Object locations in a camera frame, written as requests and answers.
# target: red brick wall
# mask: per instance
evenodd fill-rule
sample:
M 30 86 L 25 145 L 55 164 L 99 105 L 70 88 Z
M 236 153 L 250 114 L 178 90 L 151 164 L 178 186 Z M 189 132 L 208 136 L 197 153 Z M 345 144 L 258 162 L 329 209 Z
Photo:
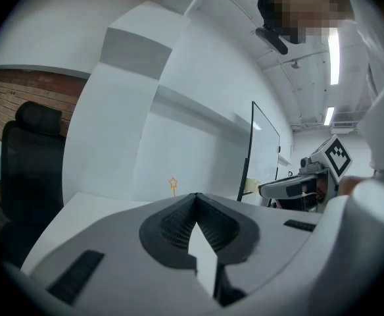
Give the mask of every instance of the red brick wall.
M 75 104 L 87 80 L 29 70 L 0 70 L 0 139 L 4 125 L 26 101 L 62 111 L 60 134 L 66 136 Z

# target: black mesh chair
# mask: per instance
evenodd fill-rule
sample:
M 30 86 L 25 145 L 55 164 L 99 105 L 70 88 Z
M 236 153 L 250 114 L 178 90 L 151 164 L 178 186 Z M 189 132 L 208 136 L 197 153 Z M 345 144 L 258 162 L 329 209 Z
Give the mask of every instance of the black mesh chair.
M 3 227 L 0 243 L 17 267 L 63 207 L 61 116 L 61 111 L 26 102 L 3 129 L 2 208 L 11 222 Z

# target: fluorescent light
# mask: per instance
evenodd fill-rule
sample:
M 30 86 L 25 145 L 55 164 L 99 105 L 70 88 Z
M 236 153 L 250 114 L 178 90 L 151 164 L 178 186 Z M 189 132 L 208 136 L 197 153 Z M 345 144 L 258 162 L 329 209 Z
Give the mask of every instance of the fluorescent light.
M 253 127 L 257 130 L 262 130 L 257 123 L 253 122 Z
M 339 38 L 338 29 L 333 28 L 329 32 L 328 37 L 329 55 L 331 56 L 331 85 L 334 86 L 339 82 Z
M 330 125 L 331 124 L 331 120 L 332 120 L 332 116 L 334 115 L 334 111 L 335 111 L 334 107 L 328 108 L 328 112 L 326 113 L 324 125 Z

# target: white ceiling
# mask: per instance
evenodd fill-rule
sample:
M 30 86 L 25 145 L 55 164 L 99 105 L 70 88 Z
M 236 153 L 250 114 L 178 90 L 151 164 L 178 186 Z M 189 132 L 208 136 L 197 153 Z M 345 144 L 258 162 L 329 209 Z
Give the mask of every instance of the white ceiling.
M 333 122 L 358 121 L 370 107 L 366 89 L 367 53 L 356 25 L 339 28 L 341 73 L 337 86 L 329 83 L 327 38 L 309 37 L 308 43 L 287 44 L 289 52 L 273 52 L 255 34 L 264 23 L 258 0 L 206 0 L 200 10 L 229 32 L 249 52 L 277 92 L 295 130 L 324 123 L 326 110 L 336 107 Z M 297 61 L 300 68 L 293 68 Z

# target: whiteboard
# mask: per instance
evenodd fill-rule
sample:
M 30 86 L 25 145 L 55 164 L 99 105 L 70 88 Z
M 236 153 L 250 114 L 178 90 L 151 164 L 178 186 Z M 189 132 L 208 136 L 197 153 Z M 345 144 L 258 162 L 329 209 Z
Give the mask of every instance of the whiteboard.
M 255 179 L 261 184 L 273 182 L 276 179 L 279 139 L 277 130 L 253 102 L 247 178 Z M 262 198 L 259 195 L 243 196 L 242 202 L 260 205 Z

